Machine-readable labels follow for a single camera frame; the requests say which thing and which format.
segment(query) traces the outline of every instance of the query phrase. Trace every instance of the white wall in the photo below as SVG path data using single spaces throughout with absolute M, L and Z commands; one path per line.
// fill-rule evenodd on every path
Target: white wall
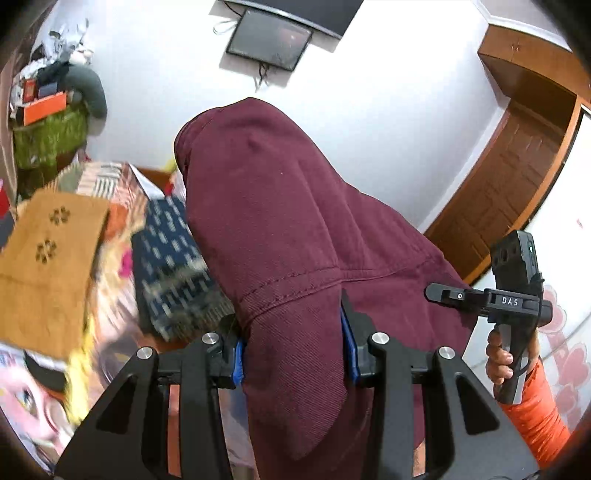
M 487 23 L 468 1 L 366 0 L 334 53 L 311 44 L 285 87 L 257 94 L 255 64 L 220 67 L 231 33 L 212 28 L 233 14 L 213 0 L 61 0 L 58 8 L 54 22 L 84 12 L 96 42 L 109 116 L 89 138 L 95 160 L 161 166 L 190 118 L 257 96 L 293 118 L 345 180 L 419 226 L 498 115 L 476 54 Z

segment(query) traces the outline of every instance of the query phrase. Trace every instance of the cable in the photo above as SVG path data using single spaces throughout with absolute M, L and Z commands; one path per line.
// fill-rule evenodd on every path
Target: cable
M 259 62 L 259 81 L 256 82 L 255 81 L 255 92 L 259 91 L 259 88 L 261 88 L 261 85 L 263 82 L 265 82 L 265 84 L 267 84 L 266 79 L 267 76 L 269 75 L 269 69 L 271 68 L 271 65 L 269 65 L 266 62 L 260 61 Z
M 234 12 L 236 15 L 238 15 L 240 18 L 242 18 L 242 15 L 239 14 L 236 10 L 234 10 L 232 7 L 230 7 L 230 4 L 228 2 L 224 2 L 224 5 L 226 5 L 226 7 L 228 7 L 230 10 L 232 10 L 232 12 Z
M 224 33 L 228 33 L 230 30 L 232 30 L 236 26 L 235 25 L 236 22 L 237 22 L 237 20 L 234 18 L 231 18 L 230 20 L 222 20 L 221 22 L 218 22 L 213 26 L 213 32 L 216 35 L 224 35 Z M 218 30 L 217 29 L 220 25 L 224 25 L 224 24 L 232 24 L 232 25 L 230 25 L 230 27 L 228 27 L 225 30 Z

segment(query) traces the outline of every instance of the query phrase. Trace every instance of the wooden cabinet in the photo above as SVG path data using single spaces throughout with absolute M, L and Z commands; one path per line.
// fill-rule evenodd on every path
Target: wooden cabinet
M 490 25 L 478 53 L 483 60 L 490 57 L 507 61 L 591 101 L 591 80 L 579 59 L 542 38 Z
M 511 61 L 519 35 L 520 32 L 517 30 L 491 25 L 486 31 L 478 53 Z

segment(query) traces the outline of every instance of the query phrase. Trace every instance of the maroon cloth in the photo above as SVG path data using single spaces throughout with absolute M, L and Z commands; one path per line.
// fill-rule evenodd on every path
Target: maroon cloth
M 475 317 L 429 303 L 423 291 L 464 284 L 431 242 L 345 183 L 261 100 L 195 117 L 174 150 L 189 227 L 247 339 L 244 391 L 261 478 L 359 480 L 372 392 L 345 381 L 341 289 L 403 344 L 463 352 Z M 404 159 L 392 152 L 392 161 Z M 418 445 L 418 389 L 414 414 Z

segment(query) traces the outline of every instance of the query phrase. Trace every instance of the wall-mounted monitor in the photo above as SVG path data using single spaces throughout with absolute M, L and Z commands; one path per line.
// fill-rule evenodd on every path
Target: wall-mounted monitor
M 363 0 L 230 0 L 266 10 L 342 38 Z
M 292 72 L 312 30 L 276 15 L 247 9 L 226 51 Z

